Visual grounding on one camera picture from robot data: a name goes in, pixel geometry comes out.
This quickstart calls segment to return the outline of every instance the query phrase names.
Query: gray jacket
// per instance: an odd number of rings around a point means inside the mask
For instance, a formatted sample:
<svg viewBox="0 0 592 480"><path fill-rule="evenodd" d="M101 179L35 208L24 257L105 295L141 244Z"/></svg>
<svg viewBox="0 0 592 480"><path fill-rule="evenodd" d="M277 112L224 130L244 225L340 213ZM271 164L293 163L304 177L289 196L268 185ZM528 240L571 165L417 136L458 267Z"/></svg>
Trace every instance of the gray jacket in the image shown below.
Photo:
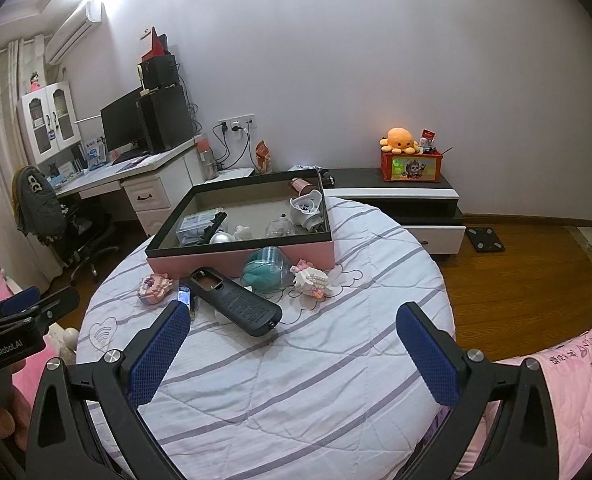
<svg viewBox="0 0 592 480"><path fill-rule="evenodd" d="M27 236L59 238L65 234L65 215L52 185L33 166L19 170L16 184L18 211L16 226Z"/></svg>

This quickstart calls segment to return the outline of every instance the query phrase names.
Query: striped tablecloth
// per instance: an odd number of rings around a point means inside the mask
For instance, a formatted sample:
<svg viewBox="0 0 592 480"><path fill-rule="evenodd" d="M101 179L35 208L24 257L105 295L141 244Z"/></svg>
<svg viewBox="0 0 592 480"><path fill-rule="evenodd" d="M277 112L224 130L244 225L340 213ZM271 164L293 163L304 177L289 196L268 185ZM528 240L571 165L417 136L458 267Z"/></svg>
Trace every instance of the striped tablecloth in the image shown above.
<svg viewBox="0 0 592 480"><path fill-rule="evenodd" d="M387 480L405 462L438 406L396 336L398 306L415 301L454 334L441 273L418 241L380 210L329 198L336 250L332 297L286 290L270 297L281 323L263 338L199 303L190 333L154 399L139 411L187 479ZM90 302L78 362L123 349L154 308L136 297L151 272L146 243ZM99 436L124 461L97 404Z"/></svg>

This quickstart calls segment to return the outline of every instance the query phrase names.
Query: computer monitor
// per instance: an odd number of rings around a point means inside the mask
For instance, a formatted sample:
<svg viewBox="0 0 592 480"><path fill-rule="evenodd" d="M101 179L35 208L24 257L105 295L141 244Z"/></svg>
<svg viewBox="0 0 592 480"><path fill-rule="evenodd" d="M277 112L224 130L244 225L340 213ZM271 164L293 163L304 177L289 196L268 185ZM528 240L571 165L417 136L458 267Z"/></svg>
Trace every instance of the computer monitor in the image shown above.
<svg viewBox="0 0 592 480"><path fill-rule="evenodd" d="M136 107L141 90L137 88L100 110L108 152L130 142L144 142L145 134Z"/></svg>

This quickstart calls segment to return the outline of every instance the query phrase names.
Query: teal object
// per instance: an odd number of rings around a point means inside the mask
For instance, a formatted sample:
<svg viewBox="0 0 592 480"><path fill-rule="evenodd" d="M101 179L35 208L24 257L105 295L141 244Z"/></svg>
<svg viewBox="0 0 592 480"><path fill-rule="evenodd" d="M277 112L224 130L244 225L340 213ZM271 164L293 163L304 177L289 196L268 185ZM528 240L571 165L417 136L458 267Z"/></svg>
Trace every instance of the teal object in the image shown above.
<svg viewBox="0 0 592 480"><path fill-rule="evenodd" d="M240 281L243 286L251 286L254 292L262 294L280 290L294 282L291 266L278 247L263 247L247 259Z"/></svg>

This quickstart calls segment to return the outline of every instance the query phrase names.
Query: wall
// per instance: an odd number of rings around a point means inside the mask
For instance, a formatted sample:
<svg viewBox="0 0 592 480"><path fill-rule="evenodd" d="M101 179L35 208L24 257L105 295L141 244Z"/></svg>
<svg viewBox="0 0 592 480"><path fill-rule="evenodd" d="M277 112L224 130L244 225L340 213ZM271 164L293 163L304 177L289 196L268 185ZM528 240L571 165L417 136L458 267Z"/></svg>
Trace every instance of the wall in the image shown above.
<svg viewBox="0 0 592 480"><path fill-rule="evenodd" d="M428 128L454 146L443 171L463 211L592 219L592 22L576 0L105 5L66 59L79 117L138 86L154 24L205 129L254 113L279 169L376 166L389 128Z"/></svg>

